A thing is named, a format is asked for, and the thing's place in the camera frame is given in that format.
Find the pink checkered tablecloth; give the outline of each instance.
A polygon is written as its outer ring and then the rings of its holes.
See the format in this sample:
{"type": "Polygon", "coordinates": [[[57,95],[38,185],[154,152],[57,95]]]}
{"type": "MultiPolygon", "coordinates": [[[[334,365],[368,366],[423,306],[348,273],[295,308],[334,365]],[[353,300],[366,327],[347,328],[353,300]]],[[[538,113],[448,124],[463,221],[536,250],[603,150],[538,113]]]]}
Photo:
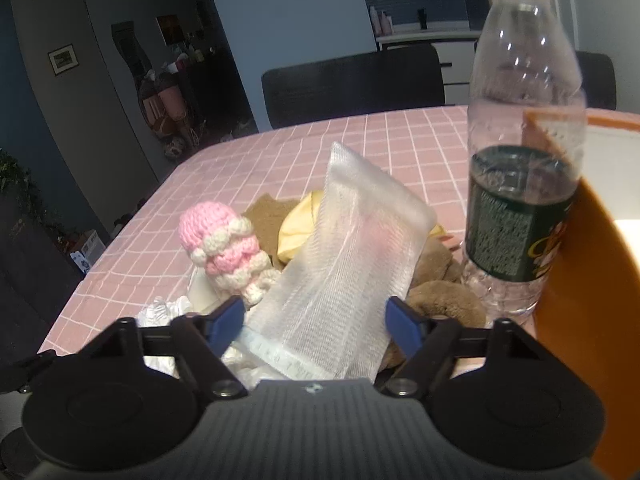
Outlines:
{"type": "Polygon", "coordinates": [[[466,108],[340,118],[216,144],[181,164],[78,285],[42,350],[76,352],[115,319],[156,296],[186,294],[191,261],[180,214],[204,200],[244,211],[259,196],[301,198],[324,184],[331,144],[343,142],[431,204],[448,231],[465,228],[466,108]]]}

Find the crocheted toy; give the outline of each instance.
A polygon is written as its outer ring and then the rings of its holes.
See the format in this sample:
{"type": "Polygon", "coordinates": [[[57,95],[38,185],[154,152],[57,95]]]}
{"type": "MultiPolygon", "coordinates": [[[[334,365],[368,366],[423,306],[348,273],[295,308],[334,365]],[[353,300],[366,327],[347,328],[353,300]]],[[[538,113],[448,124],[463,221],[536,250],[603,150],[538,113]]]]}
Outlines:
{"type": "Polygon", "coordinates": [[[191,261],[203,267],[217,292],[258,303],[280,272],[260,250],[251,222],[228,205],[200,202],[180,216],[178,234],[191,261]]]}

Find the toiletry bottle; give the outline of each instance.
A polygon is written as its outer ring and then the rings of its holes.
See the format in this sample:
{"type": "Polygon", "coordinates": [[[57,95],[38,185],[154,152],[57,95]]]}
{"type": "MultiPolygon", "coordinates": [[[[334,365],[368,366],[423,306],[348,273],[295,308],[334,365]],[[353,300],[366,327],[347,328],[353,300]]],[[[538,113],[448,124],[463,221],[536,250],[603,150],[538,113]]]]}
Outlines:
{"type": "Polygon", "coordinates": [[[373,34],[377,38],[382,36],[382,27],[380,26],[380,18],[378,12],[374,6],[369,7],[369,17],[371,19],[371,26],[373,27],[373,34]]]}
{"type": "Polygon", "coordinates": [[[389,23],[389,18],[384,11],[380,14],[380,28],[383,36],[391,36],[393,34],[391,32],[391,23],[389,23]]]}
{"type": "Polygon", "coordinates": [[[551,0],[493,0],[468,107],[463,283],[523,323],[566,229],[586,129],[582,76],[551,0]]]}

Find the chair backrest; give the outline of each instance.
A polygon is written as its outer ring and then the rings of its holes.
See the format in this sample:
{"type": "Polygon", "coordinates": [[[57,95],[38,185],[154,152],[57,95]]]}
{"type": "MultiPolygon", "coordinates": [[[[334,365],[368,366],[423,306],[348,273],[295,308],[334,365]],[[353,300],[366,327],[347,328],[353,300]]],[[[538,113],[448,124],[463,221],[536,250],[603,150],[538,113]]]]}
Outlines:
{"type": "Polygon", "coordinates": [[[616,72],[609,56],[576,52],[590,108],[616,109],[616,72]]]}
{"type": "Polygon", "coordinates": [[[262,76],[262,90],[273,128],[444,104],[429,43],[276,68],[262,76]]]}

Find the cabinet drawer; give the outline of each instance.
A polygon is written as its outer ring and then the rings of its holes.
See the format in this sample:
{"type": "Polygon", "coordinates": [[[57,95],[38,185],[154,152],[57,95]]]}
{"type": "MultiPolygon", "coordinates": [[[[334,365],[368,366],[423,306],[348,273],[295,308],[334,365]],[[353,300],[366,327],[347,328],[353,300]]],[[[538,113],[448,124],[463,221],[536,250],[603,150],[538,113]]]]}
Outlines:
{"type": "Polygon", "coordinates": [[[471,81],[471,72],[474,68],[473,41],[451,41],[431,43],[440,58],[440,64],[451,63],[451,66],[442,67],[442,81],[444,84],[468,83],[471,81]]]}
{"type": "Polygon", "coordinates": [[[444,102],[446,105],[468,105],[469,85],[444,85],[444,102]]]}

